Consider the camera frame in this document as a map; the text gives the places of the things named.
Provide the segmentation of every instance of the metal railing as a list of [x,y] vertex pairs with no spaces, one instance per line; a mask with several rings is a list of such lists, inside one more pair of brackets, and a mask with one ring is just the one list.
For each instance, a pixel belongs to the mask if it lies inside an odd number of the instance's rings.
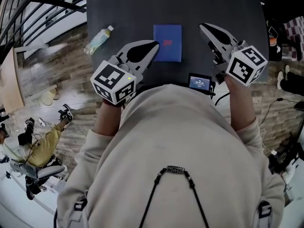
[[[86,12],[86,3],[83,1],[85,0],[73,0],[72,2],[67,2],[67,0],[0,0],[0,63],[3,62],[12,47],[27,46],[62,19],[76,11]],[[38,5],[27,16],[24,16],[25,9],[31,2],[36,2]],[[44,4],[51,6],[39,14],[30,25],[27,25],[29,19]],[[64,12],[65,14],[60,18],[56,18]]]

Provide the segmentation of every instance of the wooden floor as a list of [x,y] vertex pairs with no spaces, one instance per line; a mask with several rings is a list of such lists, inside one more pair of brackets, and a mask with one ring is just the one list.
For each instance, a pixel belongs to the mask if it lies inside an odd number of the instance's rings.
[[[18,70],[21,80],[21,89],[25,96],[30,96],[48,86],[58,84],[60,98],[51,106],[45,106],[39,100],[17,110],[11,119],[5,124],[11,135],[18,135],[24,131],[24,121],[29,117],[37,120],[41,117],[50,125],[59,122],[58,110],[66,103],[73,109],[74,121],[62,132],[55,154],[62,158],[63,163],[71,172],[76,163],[74,155],[84,144],[86,134],[92,128],[96,112],[101,105],[102,99],[92,88],[90,77],[93,73],[90,57],[83,52],[88,43],[86,26],[74,29],[55,39],[50,47],[41,49],[25,60],[24,67]],[[284,68],[285,63],[275,63],[269,66],[269,81],[251,86],[258,118],[263,119],[268,107],[278,97],[299,101],[303,97],[291,93],[282,92],[276,88],[275,77],[279,70]],[[304,73],[304,64],[293,63],[292,71]],[[227,93],[225,85],[216,87],[216,101],[220,96]],[[275,149],[281,141],[288,138],[289,132],[296,133],[303,118],[302,112],[293,110],[294,104],[280,102],[270,110],[267,120],[261,126],[266,130],[264,144],[270,149]],[[220,101],[218,110],[229,121],[229,97]],[[50,126],[41,127],[36,122],[35,135],[37,138],[44,136]]]

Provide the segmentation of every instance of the white sneaker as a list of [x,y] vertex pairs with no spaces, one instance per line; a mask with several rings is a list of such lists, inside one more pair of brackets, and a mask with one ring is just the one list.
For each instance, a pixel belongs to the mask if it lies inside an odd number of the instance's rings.
[[277,76],[277,85],[276,85],[276,87],[277,87],[278,89],[282,89],[282,88],[281,88],[281,81],[282,81],[283,79],[284,79],[283,72],[280,71],[279,74],[278,74],[278,76]]
[[290,67],[289,67],[289,65],[286,65],[286,67],[285,67],[285,73],[286,73],[285,80],[288,80],[287,74],[288,74],[289,72],[290,72]]

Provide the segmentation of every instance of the black drawstring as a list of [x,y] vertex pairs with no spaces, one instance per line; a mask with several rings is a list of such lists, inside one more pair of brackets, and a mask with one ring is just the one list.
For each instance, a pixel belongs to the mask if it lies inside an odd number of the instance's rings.
[[184,168],[182,167],[177,167],[177,166],[167,166],[167,168],[163,168],[157,175],[156,179],[154,180],[154,186],[153,186],[153,189],[152,189],[152,192],[151,192],[151,195],[149,197],[149,201],[148,201],[148,204],[147,204],[147,207],[144,211],[144,214],[143,214],[143,217],[142,217],[142,221],[141,221],[141,224],[139,225],[139,228],[142,228],[143,227],[143,223],[144,223],[144,220],[146,219],[146,215],[148,213],[148,209],[149,209],[149,206],[150,206],[150,203],[151,203],[151,200],[152,200],[152,197],[153,197],[153,194],[155,192],[155,189],[156,189],[156,186],[160,183],[160,180],[161,180],[161,177],[162,175],[166,172],[172,172],[172,173],[176,173],[176,174],[184,174],[189,182],[189,185],[190,185],[190,188],[193,190],[194,192],[194,196],[195,196],[195,199],[198,203],[198,206],[199,206],[199,210],[200,210],[200,213],[203,217],[203,220],[204,220],[204,223],[205,223],[205,226],[206,228],[209,228],[209,225],[208,225],[208,222],[207,222],[207,219],[206,219],[206,216],[204,214],[204,211],[203,211],[203,208],[200,204],[200,199],[198,197],[198,194],[196,193],[196,190],[195,190],[195,184],[191,178],[191,176],[189,175],[189,173],[187,171],[185,171]]

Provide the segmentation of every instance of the small display screen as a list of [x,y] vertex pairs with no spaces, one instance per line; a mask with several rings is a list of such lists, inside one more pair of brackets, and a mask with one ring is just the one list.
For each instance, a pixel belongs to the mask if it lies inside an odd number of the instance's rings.
[[210,79],[194,77],[194,76],[190,77],[189,88],[209,91],[209,87],[210,87]]

